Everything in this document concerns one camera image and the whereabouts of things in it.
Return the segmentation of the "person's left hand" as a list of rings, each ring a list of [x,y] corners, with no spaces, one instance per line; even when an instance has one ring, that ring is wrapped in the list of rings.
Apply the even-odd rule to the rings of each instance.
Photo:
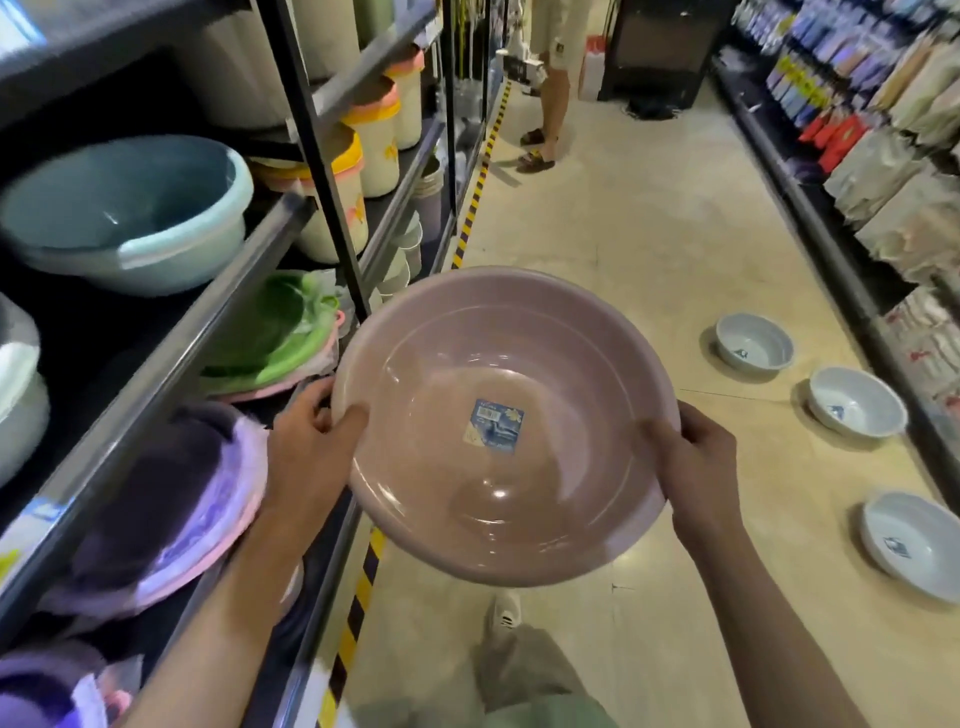
[[[336,379],[307,385],[277,416],[268,443],[265,514],[284,530],[310,540],[324,525],[347,485],[356,450],[341,450],[325,436],[325,401]]]

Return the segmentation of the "person's right hand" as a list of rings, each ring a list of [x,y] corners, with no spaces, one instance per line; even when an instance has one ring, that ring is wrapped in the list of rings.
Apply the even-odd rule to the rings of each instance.
[[[673,512],[678,540],[694,559],[745,534],[738,483],[738,444],[724,426],[679,401],[676,455],[658,480]]]

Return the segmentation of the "pink plastic basin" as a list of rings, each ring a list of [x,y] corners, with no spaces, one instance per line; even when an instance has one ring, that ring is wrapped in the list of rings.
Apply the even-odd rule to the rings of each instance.
[[[666,505],[639,423],[680,429],[675,389],[654,347],[615,307],[556,276],[507,266],[445,274],[479,289],[459,321],[464,366],[430,374],[426,387],[438,395],[439,415],[465,416],[441,426],[453,438],[438,448],[440,464],[453,470],[440,484],[457,486],[441,520],[453,541],[432,556],[399,537],[388,541],[450,577],[512,589],[556,585],[615,561]],[[373,405],[348,404],[337,391],[360,333],[399,296],[359,326],[336,372],[334,415],[355,404],[369,409],[349,477],[354,495]],[[524,411],[513,454],[464,442],[477,399]]]

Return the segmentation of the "person's right forearm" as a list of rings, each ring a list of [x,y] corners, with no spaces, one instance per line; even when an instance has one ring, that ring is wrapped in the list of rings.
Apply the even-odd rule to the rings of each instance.
[[[871,728],[743,524],[674,516],[702,578],[750,728]]]

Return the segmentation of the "person's left forearm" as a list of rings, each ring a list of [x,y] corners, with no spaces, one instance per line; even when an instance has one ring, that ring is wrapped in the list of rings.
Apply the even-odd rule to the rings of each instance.
[[[239,728],[296,564],[336,501],[263,509],[115,728]]]

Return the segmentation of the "yellow black floor tape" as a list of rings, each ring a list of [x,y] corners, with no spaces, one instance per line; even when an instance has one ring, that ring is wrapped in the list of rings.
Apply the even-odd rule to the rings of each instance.
[[[428,276],[399,293],[374,313],[369,331],[361,331],[359,351],[346,358],[346,383],[337,394],[346,403],[371,403],[371,434],[358,451],[353,483],[344,506],[331,516],[335,540],[322,559],[322,580],[311,613],[317,639],[309,656],[297,713],[288,711],[274,728],[355,728],[346,707],[346,688],[356,649],[370,611],[383,547],[398,537],[415,554],[439,555],[453,538],[442,525],[456,485],[443,486],[453,474],[441,464],[439,447],[452,441],[442,426],[463,425],[466,416],[440,415],[438,394],[427,394],[427,379],[441,370],[464,367],[466,335],[459,321],[470,314],[479,289],[462,283],[442,265],[451,254],[452,231],[460,215],[474,214],[498,139],[513,84],[503,81],[494,94],[492,120],[481,124],[458,204],[428,260]]]

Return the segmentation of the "stack of green basins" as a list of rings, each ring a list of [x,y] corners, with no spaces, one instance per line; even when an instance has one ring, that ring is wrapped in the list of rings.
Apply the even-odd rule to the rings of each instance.
[[[227,403],[269,397],[321,370],[343,321],[334,287],[317,273],[277,270],[215,336],[199,389]]]

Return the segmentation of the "white plastic basin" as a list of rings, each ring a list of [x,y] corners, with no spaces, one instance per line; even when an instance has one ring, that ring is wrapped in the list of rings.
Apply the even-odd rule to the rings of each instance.
[[[807,391],[813,418],[839,434],[884,440],[904,434],[908,428],[903,399],[870,372],[844,367],[814,370]]]
[[[776,322],[757,314],[739,312],[714,323],[719,358],[733,369],[750,375],[767,375],[789,368],[796,346]]]
[[[859,536],[887,575],[960,606],[960,516],[914,493],[882,491],[863,503]]]

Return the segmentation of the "blue label sticker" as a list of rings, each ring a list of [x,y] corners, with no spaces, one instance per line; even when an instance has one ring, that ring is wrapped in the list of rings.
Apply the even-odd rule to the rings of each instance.
[[[524,411],[477,398],[463,433],[463,442],[512,455],[522,430]]]

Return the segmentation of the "black metal shelf rack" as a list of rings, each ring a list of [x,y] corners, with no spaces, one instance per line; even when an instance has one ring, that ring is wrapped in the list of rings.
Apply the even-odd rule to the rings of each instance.
[[[333,90],[319,91],[314,126],[346,108],[361,77],[386,67],[388,51],[413,41],[438,18],[435,0],[414,0],[356,70],[338,73]],[[0,0],[0,20],[20,18],[26,46],[0,40],[0,138],[20,122],[66,100],[88,112],[93,86],[128,69],[187,31],[209,30],[215,21],[239,19],[253,0]],[[23,632],[43,588],[66,564],[114,495],[112,478],[127,474],[135,449],[174,405],[199,386],[202,356],[215,335],[234,320],[255,287],[280,264],[298,233],[317,213],[317,202],[284,193],[244,237],[239,256],[204,286],[167,297],[145,298],[70,282],[14,261],[0,249],[0,293],[26,307],[41,333],[40,371],[52,392],[52,423],[27,463],[0,488],[0,648]],[[314,600],[294,622],[291,637],[272,637],[246,728],[294,728],[307,692],[314,648],[327,626],[343,574],[349,541],[360,521],[348,494],[334,507],[307,551],[306,596]]]

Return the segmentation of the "stack of white small buckets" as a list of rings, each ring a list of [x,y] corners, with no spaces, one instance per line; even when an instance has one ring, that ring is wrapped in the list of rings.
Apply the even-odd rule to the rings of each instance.
[[[422,270],[424,227],[420,213],[411,208],[393,231],[387,248],[389,266],[375,290],[386,300],[410,285]]]

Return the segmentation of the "stack of purple basins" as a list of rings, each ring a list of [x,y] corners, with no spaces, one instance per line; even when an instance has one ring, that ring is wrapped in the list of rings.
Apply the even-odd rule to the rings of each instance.
[[[138,615],[215,563],[256,516],[268,429],[226,404],[187,405],[149,437],[37,611]]]

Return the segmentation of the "person's white shoe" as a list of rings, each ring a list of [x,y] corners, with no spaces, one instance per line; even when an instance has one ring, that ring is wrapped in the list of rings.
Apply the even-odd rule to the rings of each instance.
[[[496,591],[486,611],[484,639],[506,637],[522,625],[522,601],[519,594],[510,589]]]

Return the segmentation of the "yellow lid plastic bucket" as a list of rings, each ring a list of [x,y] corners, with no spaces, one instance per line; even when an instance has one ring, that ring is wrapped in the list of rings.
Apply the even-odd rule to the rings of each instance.
[[[369,222],[361,182],[365,165],[361,140],[355,129],[336,123],[325,132],[320,149],[324,155],[333,157],[332,171],[342,212],[354,252],[360,257],[369,242]],[[247,165],[251,175],[271,191],[294,191],[318,197],[306,163],[250,157]],[[339,261],[330,225],[321,209],[306,224],[295,245],[310,261],[321,265],[335,265]]]

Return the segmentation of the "person's leg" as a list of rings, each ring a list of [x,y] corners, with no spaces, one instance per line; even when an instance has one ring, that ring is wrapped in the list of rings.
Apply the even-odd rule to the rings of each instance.
[[[351,712],[354,728],[619,728],[554,638],[527,623],[487,628],[426,696]]]

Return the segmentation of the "black display shelf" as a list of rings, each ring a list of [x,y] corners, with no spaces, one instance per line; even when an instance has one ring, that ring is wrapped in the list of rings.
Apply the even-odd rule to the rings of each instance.
[[[871,258],[834,209],[812,151],[802,149],[765,85],[771,69],[771,61],[724,45],[710,60],[709,77],[870,368],[904,398],[919,458],[938,495],[960,515],[960,425],[923,391],[884,321],[913,287]]]

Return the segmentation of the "orange lid plastic bucket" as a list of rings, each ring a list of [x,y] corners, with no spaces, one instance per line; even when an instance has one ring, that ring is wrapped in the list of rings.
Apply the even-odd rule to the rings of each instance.
[[[399,184],[397,118],[401,107],[396,83],[380,75],[364,81],[342,116],[342,123],[354,129],[361,143],[361,185],[366,199],[383,197]]]

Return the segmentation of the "light blue plastic basin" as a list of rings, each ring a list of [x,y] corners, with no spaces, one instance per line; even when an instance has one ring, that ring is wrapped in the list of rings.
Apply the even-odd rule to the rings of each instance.
[[[0,242],[31,269],[160,298],[204,286],[240,252],[245,159],[192,135],[142,135],[43,161],[0,191]]]

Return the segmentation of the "white round basin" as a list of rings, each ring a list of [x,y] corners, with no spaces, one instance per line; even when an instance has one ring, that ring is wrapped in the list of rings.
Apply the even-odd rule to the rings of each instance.
[[[41,352],[32,316],[0,293],[0,490],[31,458],[49,425]]]

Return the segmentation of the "pink lid plastic bucket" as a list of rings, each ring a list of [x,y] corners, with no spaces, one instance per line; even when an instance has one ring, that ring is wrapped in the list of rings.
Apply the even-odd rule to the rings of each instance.
[[[400,109],[394,124],[399,151],[416,147],[422,137],[424,69],[424,51],[416,43],[411,43],[398,52],[385,71],[386,76],[394,82],[399,97]]]

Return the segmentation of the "large cream bucket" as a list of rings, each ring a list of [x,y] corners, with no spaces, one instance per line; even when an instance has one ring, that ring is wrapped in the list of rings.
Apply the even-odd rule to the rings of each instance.
[[[258,0],[174,46],[174,60],[209,123],[263,132],[290,116]]]

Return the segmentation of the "black cabinet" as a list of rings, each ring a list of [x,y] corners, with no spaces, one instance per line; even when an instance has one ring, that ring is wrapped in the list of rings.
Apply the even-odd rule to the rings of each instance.
[[[598,100],[690,109],[739,0],[609,0]]]

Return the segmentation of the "row of hanging packets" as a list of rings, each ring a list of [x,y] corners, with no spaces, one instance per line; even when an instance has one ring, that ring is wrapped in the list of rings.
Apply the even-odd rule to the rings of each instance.
[[[913,383],[960,428],[960,0],[738,0],[793,181],[911,288],[884,322]]]

